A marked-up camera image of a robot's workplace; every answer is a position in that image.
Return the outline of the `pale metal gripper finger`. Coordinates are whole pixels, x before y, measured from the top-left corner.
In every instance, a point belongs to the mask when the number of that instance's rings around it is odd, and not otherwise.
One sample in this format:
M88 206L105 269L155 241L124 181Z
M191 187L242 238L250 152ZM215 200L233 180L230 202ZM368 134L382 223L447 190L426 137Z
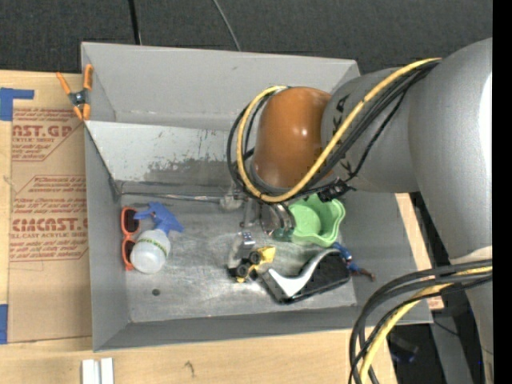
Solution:
M251 232L238 232L234 237L228 253L226 262L227 268L229 270L235 269L242 260L248 259L249 253L254 250L255 247L256 243Z
M244 197L239 194L225 194L219 199L219 207L225 212L237 210L243 203Z

